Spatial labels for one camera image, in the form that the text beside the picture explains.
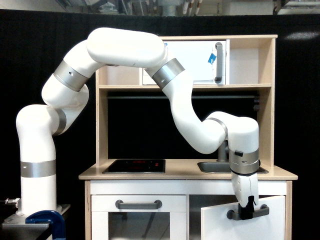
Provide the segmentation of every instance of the oven door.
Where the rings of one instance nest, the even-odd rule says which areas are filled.
[[[186,240],[185,195],[92,195],[92,240]]]

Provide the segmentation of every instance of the silver joint ring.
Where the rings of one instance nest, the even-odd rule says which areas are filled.
[[[224,132],[225,132],[225,139],[228,137],[228,128],[227,128],[227,126],[224,124],[223,121],[221,121],[221,120],[219,120],[219,119],[217,119],[217,118],[214,118],[214,117],[208,117],[208,118],[206,118],[205,120],[213,120],[213,121],[216,121],[218,124],[221,125],[221,127],[223,127]]]
[[[67,125],[67,116],[60,108],[55,108],[54,110],[58,113],[59,116],[59,126],[55,133],[52,134],[52,136],[57,136],[65,130]]]
[[[176,58],[173,58],[170,61],[168,61],[165,65],[163,65],[152,76],[152,79],[160,87],[160,89],[163,89],[172,79],[174,79],[184,70],[185,68],[180,64],[180,62]]]
[[[75,92],[80,92],[82,87],[86,84],[86,82],[89,79],[88,77],[78,73],[76,70],[70,67],[65,61],[62,61],[60,63],[60,65],[54,71],[53,75],[60,83],[62,83],[67,88]]]
[[[231,170],[236,173],[255,173],[259,169],[259,149],[250,153],[229,149],[229,163]]]
[[[43,178],[56,174],[56,160],[41,162],[20,162],[21,177]]]

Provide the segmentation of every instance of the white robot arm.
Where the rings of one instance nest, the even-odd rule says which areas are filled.
[[[56,209],[56,152],[52,135],[64,133],[87,104],[89,77],[105,65],[145,68],[169,98],[175,125],[198,152],[229,144],[232,186],[242,207],[258,204],[259,127],[247,117],[214,112],[203,122],[195,114],[193,80],[156,35],[98,28],[64,57],[42,89],[47,105],[23,108],[16,120],[21,155],[22,213]]]

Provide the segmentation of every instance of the ceiling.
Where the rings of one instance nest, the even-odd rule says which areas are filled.
[[[0,0],[0,9],[137,16],[319,14],[320,0]]]

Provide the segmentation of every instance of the blue clamp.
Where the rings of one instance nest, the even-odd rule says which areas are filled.
[[[66,240],[65,220],[60,213],[53,210],[43,210],[31,214],[25,219],[26,224],[49,223],[52,228],[53,240]]]

